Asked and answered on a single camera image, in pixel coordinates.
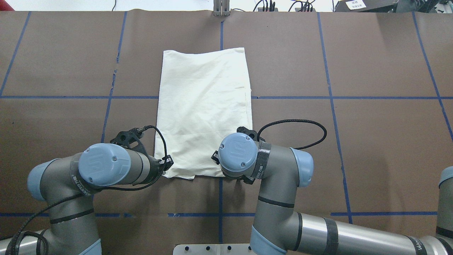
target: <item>white towel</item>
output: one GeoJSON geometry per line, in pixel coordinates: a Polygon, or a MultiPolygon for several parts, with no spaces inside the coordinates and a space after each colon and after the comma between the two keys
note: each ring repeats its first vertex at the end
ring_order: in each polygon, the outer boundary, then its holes
{"type": "MultiPolygon", "coordinates": [[[[251,89],[244,48],[203,54],[164,51],[157,127],[174,165],[165,177],[223,177],[211,160],[236,129],[252,129],[251,89]]],[[[155,156],[164,156],[158,134],[155,156]]]]}

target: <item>white sticker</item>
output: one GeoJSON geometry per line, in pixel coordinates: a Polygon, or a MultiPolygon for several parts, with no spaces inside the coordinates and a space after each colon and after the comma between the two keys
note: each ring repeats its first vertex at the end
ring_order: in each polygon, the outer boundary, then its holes
{"type": "Polygon", "coordinates": [[[346,2],[346,5],[347,5],[347,7],[348,7],[350,10],[357,10],[357,9],[366,8],[366,5],[365,5],[365,3],[363,2],[363,0],[349,1],[349,2],[346,2]]]}

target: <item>light blue joint cap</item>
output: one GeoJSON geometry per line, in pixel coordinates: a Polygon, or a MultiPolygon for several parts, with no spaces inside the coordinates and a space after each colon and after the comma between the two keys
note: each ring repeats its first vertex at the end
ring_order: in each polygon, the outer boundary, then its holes
{"type": "Polygon", "coordinates": [[[219,161],[231,172],[242,172],[254,165],[258,149],[248,135],[233,133],[225,137],[219,147],[219,161]]]}
{"type": "Polygon", "coordinates": [[[442,171],[442,174],[440,175],[440,182],[439,182],[439,188],[442,182],[453,178],[453,167],[447,167],[442,171]]]}
{"type": "Polygon", "coordinates": [[[256,231],[252,225],[252,235],[250,237],[250,247],[257,255],[282,255],[286,251],[267,240],[262,234],[256,231]]]}
{"type": "Polygon", "coordinates": [[[130,170],[130,156],[126,149],[112,143],[97,143],[86,149],[79,160],[82,178],[97,186],[120,182],[130,170]]]}
{"type": "Polygon", "coordinates": [[[295,150],[293,148],[290,149],[293,151],[299,170],[299,185],[297,187],[306,187],[310,184],[311,177],[313,176],[313,157],[308,152],[295,150]]]}
{"type": "Polygon", "coordinates": [[[90,247],[86,248],[79,255],[102,255],[101,240],[98,239],[90,247]]]}
{"type": "Polygon", "coordinates": [[[41,195],[41,189],[39,188],[39,185],[41,185],[41,178],[43,177],[46,168],[50,165],[50,163],[54,162],[57,159],[59,158],[42,163],[41,165],[37,165],[30,171],[27,178],[27,188],[34,199],[39,201],[46,201],[43,198],[43,195],[41,195]]]}

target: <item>gray robotic arm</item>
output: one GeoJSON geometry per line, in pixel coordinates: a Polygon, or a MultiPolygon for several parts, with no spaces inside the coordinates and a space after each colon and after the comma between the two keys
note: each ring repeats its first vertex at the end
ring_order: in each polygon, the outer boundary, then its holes
{"type": "MultiPolygon", "coordinates": [[[[52,255],[100,255],[92,195],[104,189],[138,190],[154,183],[173,164],[166,154],[162,160],[149,156],[140,143],[144,129],[120,132],[111,143],[91,145],[82,153],[54,159],[36,166],[27,180],[32,196],[49,205],[76,197],[49,209],[51,227],[41,231],[52,255]],[[139,145],[130,148],[130,143],[139,145]],[[136,189],[109,187],[147,184],[136,189]]],[[[10,240],[0,241],[0,255],[7,254],[10,240]]],[[[35,237],[16,242],[11,254],[37,254],[43,244],[35,237]]]]}
{"type": "Polygon", "coordinates": [[[307,152],[238,132],[222,141],[213,159],[227,177],[261,179],[250,240],[258,255],[287,250],[313,255],[453,254],[453,167],[444,170],[439,185],[438,235],[417,239],[295,212],[297,188],[307,186],[313,174],[307,152]]]}

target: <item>white mounting plate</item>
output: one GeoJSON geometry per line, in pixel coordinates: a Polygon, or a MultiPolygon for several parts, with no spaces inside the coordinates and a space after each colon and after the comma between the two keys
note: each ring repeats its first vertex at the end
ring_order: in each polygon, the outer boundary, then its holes
{"type": "Polygon", "coordinates": [[[177,245],[173,249],[173,255],[256,255],[249,250],[249,246],[249,244],[177,245]]]}

